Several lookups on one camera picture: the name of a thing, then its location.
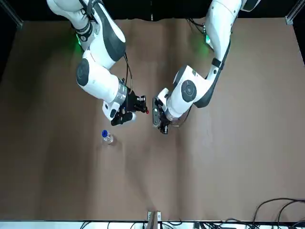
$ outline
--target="black wire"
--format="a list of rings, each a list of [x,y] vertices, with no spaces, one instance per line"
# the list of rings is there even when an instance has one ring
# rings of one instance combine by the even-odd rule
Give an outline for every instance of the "black wire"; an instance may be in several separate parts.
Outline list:
[[[181,219],[179,219],[179,220],[180,220],[180,223],[177,223],[177,224],[171,223],[171,222],[167,222],[167,223],[169,223],[172,226],[180,226],[182,224],[182,221],[181,221]]]
[[[214,228],[214,227],[213,227],[213,223],[211,223],[211,224],[206,223],[206,225],[205,225],[203,222],[201,222],[201,223],[202,223],[202,225],[201,225],[201,226],[202,226],[202,228],[203,228],[203,229],[207,229],[207,228],[206,228],[206,226],[208,226],[208,227],[209,227],[209,229],[213,229],[213,228]]]
[[[293,201],[291,201],[291,202],[285,204],[285,205],[282,207],[282,209],[279,211],[279,213],[278,213],[278,217],[277,217],[277,228],[280,227],[281,214],[282,214],[282,212],[284,211],[284,209],[285,209],[286,207],[288,207],[289,205],[294,204],[294,203],[303,203],[303,204],[305,204],[305,200],[301,200],[301,199],[300,199],[300,200],[293,200]]]
[[[81,225],[81,228],[80,228],[80,229],[82,229],[82,228],[83,228],[83,226],[84,226],[84,224],[85,224],[85,223],[86,223],[86,222],[83,222],[83,223],[82,223],[82,225]]]
[[[305,220],[301,220],[301,221],[295,223],[294,225],[292,225],[292,227],[294,228],[294,227],[296,227],[296,225],[298,225],[298,224],[300,224],[300,223],[304,223],[304,222],[305,222]]]
[[[201,227],[202,229],[206,229],[206,227],[205,227],[204,223],[199,222],[199,225],[200,225],[200,227]]]
[[[127,80],[128,80],[128,58],[127,58],[127,53],[125,53],[125,61],[126,61],[126,81],[125,81],[125,86],[127,85]]]
[[[90,221],[85,221],[83,222],[83,224],[81,225],[80,229],[84,229],[89,223],[91,223]]]
[[[267,201],[261,203],[261,204],[257,207],[257,209],[256,209],[256,211],[255,211],[255,214],[254,214],[253,220],[252,220],[252,225],[255,224],[255,220],[256,220],[256,216],[257,216],[257,213],[258,213],[259,208],[260,208],[262,205],[266,204],[266,203],[269,203],[269,202],[272,202],[272,201],[277,201],[277,200],[297,201],[298,199],[292,199],[292,198],[274,198],[274,199],[270,199],[270,200],[267,200]]]
[[[238,219],[235,219],[235,218],[228,218],[228,219],[226,219],[225,221],[220,221],[219,223],[219,225],[217,225],[217,224],[215,224],[215,223],[211,223],[211,227],[213,228],[213,229],[222,229],[222,225],[223,224],[225,224],[225,223],[227,223],[228,221],[236,221],[236,222],[238,222],[238,223],[240,223],[240,224],[243,224],[243,225],[245,225],[245,226],[249,226],[250,228],[255,228],[255,229],[259,229],[259,227],[257,226],[257,225],[253,225],[253,224],[251,224],[251,223],[246,223],[246,222],[242,222],[242,221],[240,221],[240,220],[238,220]]]
[[[134,222],[134,223],[132,224],[132,226],[130,227],[130,229],[132,229],[132,227],[133,227],[135,224],[136,224],[136,222]]]
[[[203,31],[202,31],[196,24],[194,24],[190,19],[186,19],[186,21],[187,21],[188,23],[192,23],[192,24],[196,27],[196,29],[197,29],[201,34],[203,34]]]
[[[196,25],[196,26],[203,27],[202,24],[196,23],[196,22],[194,21],[193,18],[188,18],[188,20],[189,20],[192,24],[194,24],[194,25]]]
[[[130,73],[130,93],[131,93],[131,92],[132,92],[132,71],[131,71],[130,66],[129,66],[129,64],[128,64],[127,53],[125,53],[124,59],[125,59],[125,61],[126,61],[127,68],[128,68],[128,70],[129,70],[129,73]]]
[[[187,115],[186,115],[186,117],[184,118],[184,120],[183,120],[180,124],[172,125],[173,127],[179,128],[179,127],[181,127],[181,126],[185,123],[185,121],[187,120],[187,118],[188,118],[188,116],[189,116],[189,114],[190,114],[190,111],[191,111],[192,106],[193,106],[193,105],[191,105],[191,107],[190,107],[189,111],[187,112]]]
[[[161,222],[161,225],[162,225],[162,224],[165,225],[165,226],[167,226],[167,227],[170,228],[170,229],[173,229],[173,227],[171,227],[171,226],[168,225],[168,224],[165,224],[165,223],[162,223],[162,222]]]

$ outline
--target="black cable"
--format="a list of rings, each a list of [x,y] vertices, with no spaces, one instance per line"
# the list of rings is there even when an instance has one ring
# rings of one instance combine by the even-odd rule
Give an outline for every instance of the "black cable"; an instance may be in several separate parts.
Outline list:
[[[207,228],[205,227],[204,223],[199,222],[199,225],[200,225],[200,227],[201,227],[202,229],[207,229]]]
[[[272,202],[272,201],[277,201],[277,200],[290,200],[290,201],[296,201],[296,200],[298,200],[298,199],[292,199],[292,198],[274,198],[274,199],[270,199],[270,200],[267,200],[267,201],[261,203],[261,204],[257,207],[257,209],[256,209],[256,211],[255,211],[255,214],[254,214],[253,220],[252,220],[252,225],[255,224],[255,220],[256,220],[256,216],[257,216],[257,213],[258,213],[259,208],[260,208],[262,205],[266,204],[266,203],[269,203],[269,202]]]
[[[294,227],[296,227],[296,225],[298,225],[298,224],[300,224],[300,223],[305,223],[305,220],[301,220],[301,221],[295,223],[294,225],[292,225],[292,227],[294,228]]]
[[[240,224],[243,224],[243,225],[245,225],[246,227],[247,226],[249,226],[250,228],[255,228],[255,229],[259,229],[259,227],[257,226],[257,225],[253,225],[253,224],[251,224],[251,223],[246,223],[246,222],[242,222],[242,221],[240,221],[240,220],[238,220],[238,219],[235,219],[235,218],[228,218],[228,219],[226,219],[225,221],[220,221],[219,223],[219,225],[217,225],[215,222],[213,222],[213,223],[206,223],[207,225],[211,225],[211,228],[213,228],[213,229],[222,229],[222,225],[223,224],[225,224],[225,223],[227,223],[228,221],[236,221],[236,222],[238,222],[238,223],[240,223]]]
[[[84,229],[89,223],[91,223],[91,221],[85,221],[83,222],[83,224],[81,225],[80,229]]]
[[[128,64],[127,53],[125,53],[124,59],[125,59],[125,61],[126,61],[127,68],[128,68],[128,70],[129,70],[129,73],[130,73],[130,93],[131,93],[131,92],[132,92],[132,71],[131,71],[130,66],[129,66],[129,64]]]
[[[222,227],[218,226],[213,222],[206,223],[209,226],[209,229],[221,229]]]
[[[201,226],[202,226],[203,229],[207,229],[206,226],[208,226],[208,229],[213,229],[214,228],[214,224],[213,223],[210,223],[210,224],[209,223],[205,223],[204,224],[203,222],[201,222]]]
[[[194,25],[196,25],[196,26],[203,27],[202,24],[196,23],[196,22],[194,21],[193,18],[188,18],[188,20],[189,20],[192,24],[194,24]]]
[[[192,29],[192,26],[191,26],[191,21],[189,20],[189,19],[186,19],[186,21],[189,23],[189,26],[191,27],[191,29]],[[203,31],[197,26],[197,25],[195,25],[195,24],[193,24],[195,27],[196,27],[196,29],[200,32],[200,34],[203,34]]]
[[[82,225],[81,225],[81,228],[80,228],[80,229],[82,229],[82,228],[83,228],[83,226],[84,226],[84,224],[85,224],[85,223],[86,223],[86,222],[83,222],[83,223],[82,223]]]
[[[182,221],[181,221],[181,219],[179,219],[179,220],[180,220],[180,223],[177,223],[177,224],[171,223],[171,222],[167,222],[167,223],[169,223],[172,226],[180,226],[182,224]]]
[[[133,227],[135,224],[136,224],[136,222],[134,222],[134,223],[132,224],[132,226],[130,227],[130,229],[132,229],[132,227]]]
[[[128,58],[127,58],[127,53],[125,53],[125,56],[124,56],[126,59],[125,59],[125,61],[126,61],[126,81],[125,81],[125,86],[127,85],[127,80],[128,80],[128,64],[127,64],[127,62],[128,62]]]
[[[293,201],[291,201],[291,202],[285,204],[285,205],[282,207],[282,209],[279,211],[279,213],[278,213],[278,217],[277,217],[277,228],[280,227],[281,214],[282,214],[282,212],[284,211],[284,209],[285,209],[286,207],[288,207],[289,205],[294,204],[294,203],[303,203],[303,204],[305,204],[305,200],[301,200],[301,199],[300,199],[300,200],[293,200]]]
[[[165,225],[165,226],[167,226],[167,227],[170,228],[170,229],[173,229],[173,227],[171,227],[171,226],[168,225],[168,224],[165,224],[165,223],[162,223],[162,222],[161,222],[161,226],[162,226],[162,224]]]
[[[192,106],[193,106],[193,105],[191,105],[189,111],[187,112],[187,115],[186,115],[185,119],[184,119],[180,124],[172,125],[173,127],[179,128],[179,127],[181,127],[181,126],[185,123],[185,121],[187,120],[187,118],[188,118],[188,116],[189,116],[189,114],[190,114],[190,111],[191,111]]]

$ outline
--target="brown tabletop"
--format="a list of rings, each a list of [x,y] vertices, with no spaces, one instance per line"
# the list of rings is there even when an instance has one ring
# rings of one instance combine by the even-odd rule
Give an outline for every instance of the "brown tabletop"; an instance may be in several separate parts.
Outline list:
[[[133,86],[152,97],[188,64],[213,58],[185,20],[119,21]],[[305,68],[284,19],[238,19],[210,105],[162,135],[151,115],[111,127],[102,101],[76,83],[68,22],[26,22],[0,85],[0,219],[251,220],[277,197],[305,197]],[[111,72],[125,77],[126,63]],[[102,143],[110,130],[116,146]],[[259,220],[274,220],[284,202]],[[296,204],[283,220],[299,220]]]

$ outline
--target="black background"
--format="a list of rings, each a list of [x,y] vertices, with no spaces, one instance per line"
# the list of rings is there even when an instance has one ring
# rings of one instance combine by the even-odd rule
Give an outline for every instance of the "black background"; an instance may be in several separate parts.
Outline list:
[[[299,12],[294,19],[294,29],[297,42],[299,43],[300,51],[305,65],[305,8]]]
[[[0,7],[0,26],[2,30],[1,34],[1,52],[0,52],[0,81],[2,79],[2,74],[5,69],[5,65],[7,62],[7,58],[10,53],[11,46],[14,41],[14,36],[16,32],[16,25],[10,19],[9,16],[4,12],[4,10]]]
[[[25,21],[64,20],[54,15],[46,0],[8,0]],[[212,0],[103,0],[114,19],[202,18]],[[240,12],[242,18],[282,18],[297,0],[262,0],[252,12]]]

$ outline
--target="blue bottle cap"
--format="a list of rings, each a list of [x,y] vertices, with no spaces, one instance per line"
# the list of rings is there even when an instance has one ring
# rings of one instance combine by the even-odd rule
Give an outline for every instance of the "blue bottle cap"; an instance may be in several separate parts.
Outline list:
[[[103,131],[102,131],[102,137],[107,137],[107,136],[108,136],[107,130],[103,130]]]

